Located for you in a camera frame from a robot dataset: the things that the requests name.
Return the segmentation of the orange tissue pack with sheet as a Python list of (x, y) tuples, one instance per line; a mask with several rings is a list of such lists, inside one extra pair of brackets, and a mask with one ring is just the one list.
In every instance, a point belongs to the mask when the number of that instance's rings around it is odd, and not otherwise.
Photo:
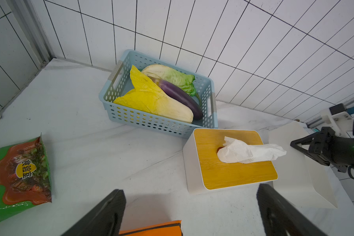
[(279, 145), (248, 145), (244, 141), (225, 137), (223, 147), (217, 151), (218, 159), (223, 163), (249, 164), (274, 161), (287, 152)]

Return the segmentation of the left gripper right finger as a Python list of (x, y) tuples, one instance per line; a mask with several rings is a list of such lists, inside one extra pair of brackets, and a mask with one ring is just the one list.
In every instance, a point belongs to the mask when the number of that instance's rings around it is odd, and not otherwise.
[(270, 185), (259, 185), (257, 201), (267, 236), (325, 235)]

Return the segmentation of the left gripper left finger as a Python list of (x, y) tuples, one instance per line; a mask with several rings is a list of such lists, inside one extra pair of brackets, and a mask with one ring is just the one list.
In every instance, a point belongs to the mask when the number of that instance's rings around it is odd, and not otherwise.
[(115, 189), (63, 235), (118, 236), (125, 206), (124, 191)]

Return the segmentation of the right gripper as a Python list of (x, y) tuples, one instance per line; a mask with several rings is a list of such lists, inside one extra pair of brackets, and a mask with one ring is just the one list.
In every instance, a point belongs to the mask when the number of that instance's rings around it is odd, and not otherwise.
[[(308, 145), (308, 150), (298, 145)], [(333, 166), (338, 172), (354, 169), (354, 138), (337, 137), (330, 127), (293, 140), (290, 146), (324, 166)]]

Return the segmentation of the yellow box lid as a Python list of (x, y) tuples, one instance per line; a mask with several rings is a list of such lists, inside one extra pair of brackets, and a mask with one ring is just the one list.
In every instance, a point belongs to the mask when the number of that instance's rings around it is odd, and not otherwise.
[(213, 191), (223, 188), (270, 182), (278, 179), (277, 171), (271, 161), (250, 164), (224, 163), (217, 151), (224, 147), (225, 137), (244, 141), (248, 145), (262, 145), (258, 132), (252, 130), (196, 129), (193, 132), (197, 151), (198, 170), (203, 190)]

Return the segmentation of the white tissue box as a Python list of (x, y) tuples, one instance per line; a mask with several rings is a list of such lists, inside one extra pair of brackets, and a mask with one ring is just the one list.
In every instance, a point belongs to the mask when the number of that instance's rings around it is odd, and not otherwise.
[(193, 147), (193, 145), (194, 145), (194, 135), (192, 133), (183, 148), (183, 159), (184, 159), (187, 187), (188, 187), (189, 193), (193, 194), (193, 195), (198, 195), (198, 194), (204, 194), (204, 193), (209, 193), (209, 192), (214, 192), (214, 191), (220, 191), (220, 190), (224, 190), (224, 189), (235, 188), (236, 186), (213, 190), (213, 191), (203, 190), (203, 186), (202, 186), (201, 180), (200, 180), (200, 174), (193, 174), (192, 173), (192, 171), (199, 169), (198, 168), (198, 161), (194, 160), (194, 158), (197, 157), (197, 151)]
[(269, 133), (269, 143), (287, 152), (272, 162), (278, 174), (273, 187), (296, 207), (338, 208), (326, 168), (290, 146), (291, 141), (308, 135), (298, 122)]

